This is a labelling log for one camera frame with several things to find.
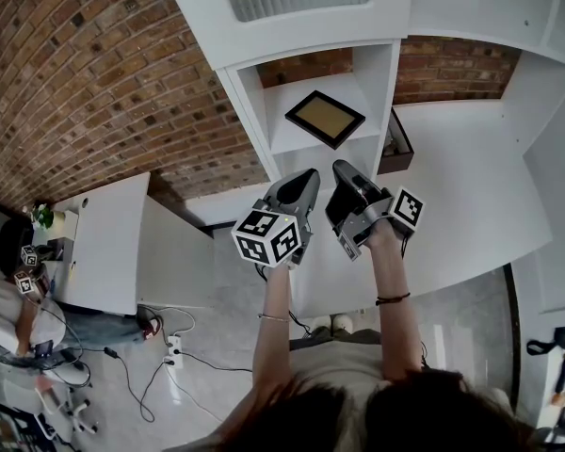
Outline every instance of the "dark hair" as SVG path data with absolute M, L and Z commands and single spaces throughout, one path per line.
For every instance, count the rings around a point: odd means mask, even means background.
M 301 390 L 305 384 L 294 379 L 276 389 L 224 437 L 218 451 L 331 452 L 343 428 L 339 418 L 346 393 L 326 385 Z
M 374 393 L 365 411 L 366 452 L 525 450 L 525 435 L 497 404 L 471 392 L 462 375 L 412 372 Z

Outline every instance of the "white floor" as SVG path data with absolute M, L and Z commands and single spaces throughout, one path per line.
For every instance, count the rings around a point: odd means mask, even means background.
M 215 232 L 218 306 L 189 310 L 197 326 L 182 335 L 183 346 L 218 366 L 250 368 L 264 283 L 250 263 L 238 258 L 229 231 Z M 512 343 L 501 270 L 418 297 L 414 302 L 431 364 L 445 362 L 447 368 L 459 369 L 476 385 L 509 391 Z M 163 316 L 167 332 L 191 323 L 175 311 L 166 311 Z M 376 309 L 352 316 L 356 329 L 379 328 Z M 301 336 L 299 327 L 292 330 L 292 336 Z M 128 365 L 132 389 L 141 394 L 166 354 L 163 341 L 114 348 Z M 174 375 L 176 381 L 220 419 L 250 388 L 249 373 L 217 371 L 190 358 L 184 360 L 184 370 Z M 218 424 L 179 391 L 163 369 L 145 400 L 155 415 L 155 422 L 148 424 L 127 391 L 121 362 L 92 352 L 85 361 L 92 370 L 93 387 L 79 395 L 91 401 L 89 416 L 97 421 L 99 433 L 78 436 L 77 445 L 84 451 L 160 451 L 199 439 Z

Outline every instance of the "hand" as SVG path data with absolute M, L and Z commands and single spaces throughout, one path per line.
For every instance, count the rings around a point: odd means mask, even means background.
M 397 238 L 389 219 L 379 219 L 373 226 L 370 236 L 364 243 L 370 250 L 396 244 Z

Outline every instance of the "red brick wall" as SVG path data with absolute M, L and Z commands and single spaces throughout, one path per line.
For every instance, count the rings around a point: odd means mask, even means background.
M 167 204 L 266 176 L 174 0 L 0 0 L 0 202 L 143 171 Z
M 500 99 L 520 54 L 476 40 L 410 36 L 400 48 L 394 104 Z M 351 69 L 351 49 L 339 49 L 273 60 L 258 73 L 267 88 Z

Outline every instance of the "white desk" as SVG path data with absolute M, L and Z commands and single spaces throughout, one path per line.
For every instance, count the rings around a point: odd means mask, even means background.
M 381 175 L 377 184 L 392 193 L 403 185 L 426 202 L 405 257 L 415 295 L 474 278 L 552 239 L 500 108 L 495 101 L 395 108 L 415 154 L 409 169 Z M 375 303 L 370 252 L 362 248 L 362 256 L 349 261 L 324 214 L 330 196 L 318 196 L 310 215 L 315 235 L 292 276 L 293 306 L 301 317 Z
M 147 196 L 150 173 L 54 206 L 79 215 L 73 272 L 56 299 L 133 315 L 137 304 L 207 306 L 214 293 L 213 240 Z M 33 244 L 46 242 L 34 233 Z

